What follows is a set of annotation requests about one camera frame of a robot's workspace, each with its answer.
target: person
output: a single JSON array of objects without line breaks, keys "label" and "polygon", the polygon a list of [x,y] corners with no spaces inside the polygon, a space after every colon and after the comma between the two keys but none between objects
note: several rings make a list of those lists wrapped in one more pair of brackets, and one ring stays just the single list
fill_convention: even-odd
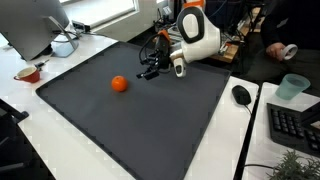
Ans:
[{"label": "person", "polygon": [[[306,93],[320,96],[320,1],[274,2],[278,4],[261,25],[265,48],[255,56],[243,79],[274,82],[285,74],[295,73],[310,81]],[[297,45],[298,52],[290,60],[284,60],[281,51],[289,44]]]}]

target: orange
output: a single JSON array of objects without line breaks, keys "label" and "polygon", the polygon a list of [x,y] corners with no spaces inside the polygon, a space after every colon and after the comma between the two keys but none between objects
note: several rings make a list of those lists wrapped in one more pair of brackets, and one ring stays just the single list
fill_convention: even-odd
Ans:
[{"label": "orange", "polygon": [[118,92],[125,91],[128,87],[128,81],[123,76],[115,76],[111,81],[112,89]]}]

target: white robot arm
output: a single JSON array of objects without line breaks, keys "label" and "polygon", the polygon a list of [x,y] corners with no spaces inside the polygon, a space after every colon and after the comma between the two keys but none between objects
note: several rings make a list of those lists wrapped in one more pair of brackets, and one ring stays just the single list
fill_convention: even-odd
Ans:
[{"label": "white robot arm", "polygon": [[170,54],[178,77],[186,76],[187,63],[207,58],[217,53],[221,46],[219,28],[209,21],[202,10],[205,1],[187,0],[188,3],[189,6],[180,12],[176,22],[184,40],[173,46]]}]

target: green leaves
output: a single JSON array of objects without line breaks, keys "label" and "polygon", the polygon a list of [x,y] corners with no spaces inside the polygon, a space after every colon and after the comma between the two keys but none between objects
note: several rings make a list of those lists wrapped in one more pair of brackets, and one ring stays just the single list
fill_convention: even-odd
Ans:
[{"label": "green leaves", "polygon": [[[298,162],[298,159],[305,159],[306,164]],[[320,161],[312,158],[303,158],[295,151],[287,151],[284,157],[269,175],[270,180],[319,180],[320,179]]]}]

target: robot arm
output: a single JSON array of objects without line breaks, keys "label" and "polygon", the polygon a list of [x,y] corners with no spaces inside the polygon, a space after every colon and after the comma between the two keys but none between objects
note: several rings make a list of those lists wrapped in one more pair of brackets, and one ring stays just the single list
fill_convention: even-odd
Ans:
[{"label": "robot arm", "polygon": [[184,39],[171,49],[170,59],[174,64],[176,75],[186,75],[186,64],[201,60],[217,53],[221,46],[220,30],[204,14],[203,0],[189,0],[177,19],[178,30]]},{"label": "robot arm", "polygon": [[187,0],[177,19],[177,28],[183,41],[170,46],[167,31],[162,30],[156,36],[154,53],[142,59],[141,54],[149,39],[139,53],[140,63],[149,68],[137,75],[150,80],[161,73],[161,69],[170,69],[173,64],[178,77],[186,76],[186,64],[201,60],[220,50],[220,30],[204,14],[205,0]]}]

